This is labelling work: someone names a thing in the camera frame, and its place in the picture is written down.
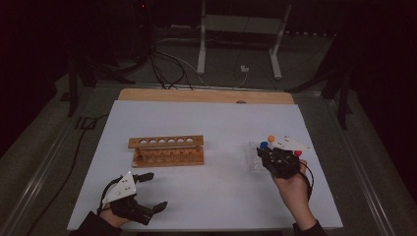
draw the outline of metal stand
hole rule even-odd
[[[284,35],[286,23],[289,13],[291,11],[291,4],[288,4],[285,9],[285,14],[282,19],[268,19],[268,18],[247,18],[247,17],[233,17],[233,16],[218,16],[206,14],[206,0],[202,0],[202,18],[201,18],[201,39],[199,61],[197,64],[197,74],[202,76],[205,73],[206,65],[206,30],[221,30],[221,31],[237,31],[237,32],[254,32],[254,33],[269,33],[276,34],[275,45],[269,49],[268,54],[270,63],[272,65],[273,77],[276,80],[282,78],[281,70],[279,68],[278,59],[276,57],[279,44]]]

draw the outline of white table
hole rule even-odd
[[[203,135],[205,165],[132,168],[130,138]],[[153,172],[137,184],[139,204],[168,201],[148,226],[131,222],[134,231],[229,231],[289,228],[294,222],[266,171],[248,170],[249,142],[289,135],[312,147],[303,117],[294,104],[115,101],[68,224],[79,227],[98,207],[104,187],[120,175]],[[318,157],[305,151],[315,177],[310,200],[324,228],[342,227]]]

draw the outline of hand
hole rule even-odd
[[[117,216],[113,214],[113,211],[110,208],[110,205],[107,204],[104,206],[101,213],[98,215],[105,221],[107,221],[109,224],[111,224],[113,227],[120,228],[123,224],[130,222],[131,220],[128,218],[122,218],[120,216]]]
[[[305,160],[300,160],[300,162],[307,165],[307,161]],[[303,164],[300,165],[300,171],[305,173],[306,166]],[[313,227],[317,220],[309,208],[307,183],[303,177],[296,174],[286,180],[272,176],[272,180],[276,187],[278,187],[282,200],[297,222],[298,227],[301,230],[307,230]]]

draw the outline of floor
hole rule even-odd
[[[154,54],[156,66],[166,79],[166,85],[182,78],[173,89],[291,89],[315,76],[331,46],[330,38],[286,35],[278,51],[283,78],[275,80],[268,60],[267,40],[254,38],[250,42],[242,42],[233,37],[215,35],[216,42],[208,44],[206,73],[198,76],[195,68],[199,42],[194,38],[179,37],[159,38],[156,50],[178,58],[188,82],[181,77],[180,67]],[[249,68],[248,73],[240,72],[241,65]],[[122,88],[161,87],[150,64],[126,77],[135,81],[134,85],[122,85],[102,75],[97,77],[99,81],[94,88],[80,85],[80,106],[72,118],[67,117],[69,103],[60,100],[61,95],[68,91],[68,76],[58,80],[56,96],[0,159],[2,235],[27,235],[32,226],[30,235],[33,236],[68,235],[66,226],[106,119],[100,118],[94,129],[84,131],[77,128],[79,118],[108,114]],[[305,118],[344,224],[343,228],[329,230],[328,235],[415,235],[417,206],[362,110],[355,91],[349,92],[351,112],[346,116],[348,129],[342,130],[335,118],[337,100],[322,99],[320,91],[323,86],[323,83],[317,84],[293,96]],[[281,232],[143,234],[280,233],[292,235],[288,229]],[[136,233],[124,232],[123,235]]]

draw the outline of sleeve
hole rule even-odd
[[[90,211],[80,225],[80,228],[72,231],[69,236],[119,236],[121,233],[122,229],[113,227],[107,221]]]
[[[304,231],[302,231],[296,223],[292,226],[294,228],[295,236],[327,236],[319,221],[317,221],[317,223],[313,227]]]

